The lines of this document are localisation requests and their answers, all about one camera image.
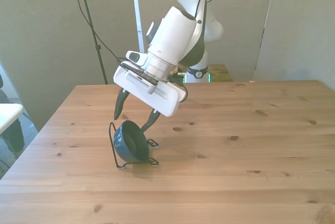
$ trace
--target black wire rack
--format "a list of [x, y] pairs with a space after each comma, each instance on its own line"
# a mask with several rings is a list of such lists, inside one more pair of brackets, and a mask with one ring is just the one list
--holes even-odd
[[[113, 143], [113, 138], [111, 137], [111, 127], [113, 127], [114, 132], [116, 131], [116, 127], [115, 124], [113, 122], [111, 122], [109, 124], [109, 138], [110, 138], [110, 144], [111, 144], [111, 148], [113, 149], [113, 155], [114, 155], [114, 160], [115, 160], [115, 164], [116, 167], [119, 169], [123, 169], [126, 167], [126, 165], [131, 165], [131, 164], [144, 164], [144, 163], [149, 163], [152, 166], [159, 166], [159, 162], [157, 160], [155, 160], [154, 158], [147, 158], [146, 161], [142, 161], [142, 162], [126, 162], [123, 165], [119, 165], [117, 162], [117, 158], [116, 158], [116, 154], [115, 154], [115, 149], [114, 149], [114, 143]], [[159, 144], [154, 141], [153, 139], [148, 139], [147, 140], [147, 144], [153, 148], [158, 148]]]

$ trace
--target wood grain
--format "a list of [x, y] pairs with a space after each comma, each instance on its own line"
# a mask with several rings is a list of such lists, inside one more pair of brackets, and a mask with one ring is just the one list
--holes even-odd
[[[187, 84], [118, 170], [118, 86], [77, 86], [0, 181], [0, 223], [335, 223], [335, 94], [316, 81]], [[129, 96], [124, 120], [150, 108]]]

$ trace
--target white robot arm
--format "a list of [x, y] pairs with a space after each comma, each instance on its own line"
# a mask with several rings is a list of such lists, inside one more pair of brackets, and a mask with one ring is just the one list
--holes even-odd
[[185, 10], [172, 7], [160, 24], [147, 33], [147, 53], [129, 51], [114, 75], [122, 87], [114, 118], [117, 119], [129, 93], [153, 108], [151, 126], [159, 114], [172, 116], [186, 96], [183, 89], [169, 82], [176, 66], [207, 65], [205, 41], [219, 40], [222, 25], [207, 8], [210, 0], [177, 0]]

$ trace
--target beige wall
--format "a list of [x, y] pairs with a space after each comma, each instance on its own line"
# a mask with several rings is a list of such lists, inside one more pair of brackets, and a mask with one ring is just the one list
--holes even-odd
[[272, 0], [256, 80], [321, 80], [335, 89], [334, 0]]
[[[209, 4], [225, 27], [222, 42], [207, 45], [209, 63], [225, 64], [236, 81], [253, 77], [270, 0], [214, 0]], [[142, 29], [166, 15], [176, 0], [139, 0]]]
[[[97, 33], [124, 57], [138, 50], [133, 0], [88, 0]], [[0, 0], [0, 61], [38, 129], [76, 85], [103, 84], [76, 0]], [[102, 50], [110, 82], [116, 61]]]

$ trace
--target black pole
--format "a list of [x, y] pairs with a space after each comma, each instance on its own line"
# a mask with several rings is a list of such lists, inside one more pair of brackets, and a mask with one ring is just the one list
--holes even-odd
[[98, 58], [99, 58], [99, 62], [100, 62], [101, 71], [102, 71], [103, 76], [104, 76], [105, 84], [108, 84], [107, 76], [106, 76], [106, 72], [105, 72], [105, 68], [104, 68], [104, 64], [103, 64], [103, 60], [101, 58], [101, 53], [100, 53], [101, 46], [98, 44], [98, 42], [96, 40], [95, 31], [94, 31], [94, 27], [93, 27], [91, 15], [90, 15], [90, 10], [88, 9], [87, 0], [84, 0], [84, 3], [85, 3], [85, 7], [86, 7], [88, 21], [90, 22], [90, 27], [91, 27], [93, 38], [94, 38], [95, 49], [96, 49], [96, 52], [98, 53]]

